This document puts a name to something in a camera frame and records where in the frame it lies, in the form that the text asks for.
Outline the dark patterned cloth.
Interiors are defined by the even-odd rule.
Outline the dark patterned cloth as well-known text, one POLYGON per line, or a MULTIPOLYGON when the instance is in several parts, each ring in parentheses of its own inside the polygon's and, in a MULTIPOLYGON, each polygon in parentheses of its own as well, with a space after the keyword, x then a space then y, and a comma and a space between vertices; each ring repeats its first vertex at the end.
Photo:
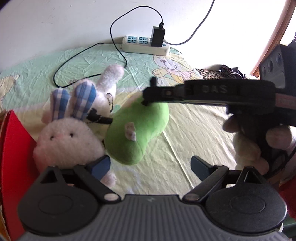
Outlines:
POLYGON ((205 69, 196 69, 204 79, 246 79, 239 67, 229 68, 224 64, 215 64, 205 69))

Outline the green plush toy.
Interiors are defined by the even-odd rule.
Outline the green plush toy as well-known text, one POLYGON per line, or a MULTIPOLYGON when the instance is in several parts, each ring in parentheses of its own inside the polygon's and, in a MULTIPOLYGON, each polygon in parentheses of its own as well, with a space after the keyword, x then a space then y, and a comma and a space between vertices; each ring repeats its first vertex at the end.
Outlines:
POLYGON ((139 163, 149 142, 159 136, 169 122, 167 103, 142 104, 141 92, 132 95, 113 115, 104 145, 109 156, 124 165, 139 163))

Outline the white power strip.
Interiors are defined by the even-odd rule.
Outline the white power strip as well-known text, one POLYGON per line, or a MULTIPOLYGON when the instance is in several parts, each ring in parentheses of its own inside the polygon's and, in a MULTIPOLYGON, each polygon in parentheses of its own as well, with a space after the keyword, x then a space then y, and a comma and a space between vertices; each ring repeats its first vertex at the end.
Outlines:
POLYGON ((161 47, 153 47, 151 45, 151 38, 125 36, 122 40, 122 50, 127 53, 140 53, 159 56, 168 56, 170 47, 162 44, 161 47))

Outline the pink bunny plaid ears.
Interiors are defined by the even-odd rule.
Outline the pink bunny plaid ears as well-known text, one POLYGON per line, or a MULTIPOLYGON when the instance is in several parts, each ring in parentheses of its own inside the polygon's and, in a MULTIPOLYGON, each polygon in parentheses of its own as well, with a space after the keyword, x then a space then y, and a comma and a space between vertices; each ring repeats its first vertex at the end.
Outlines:
POLYGON ((48 167, 71 169, 102 158, 105 148, 85 123, 97 90, 90 80, 79 81, 69 93, 63 88, 51 92, 50 108, 43 113, 33 157, 40 173, 48 167))

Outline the black power adapter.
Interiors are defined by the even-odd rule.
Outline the black power adapter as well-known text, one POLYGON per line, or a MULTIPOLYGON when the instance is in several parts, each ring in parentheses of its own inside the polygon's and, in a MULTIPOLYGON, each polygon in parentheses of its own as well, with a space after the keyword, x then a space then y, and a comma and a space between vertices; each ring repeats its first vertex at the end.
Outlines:
POLYGON ((159 26, 153 26, 151 35, 151 46, 161 47, 163 45, 165 29, 163 22, 160 22, 159 26))

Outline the red cardboard box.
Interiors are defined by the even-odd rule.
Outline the red cardboard box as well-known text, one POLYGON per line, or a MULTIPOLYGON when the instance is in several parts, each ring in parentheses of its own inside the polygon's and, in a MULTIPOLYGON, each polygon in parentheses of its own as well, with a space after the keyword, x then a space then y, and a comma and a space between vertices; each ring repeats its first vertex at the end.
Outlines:
POLYGON ((33 158, 36 141, 11 110, 1 120, 1 205, 11 240, 17 240, 24 229, 17 207, 39 176, 33 158))

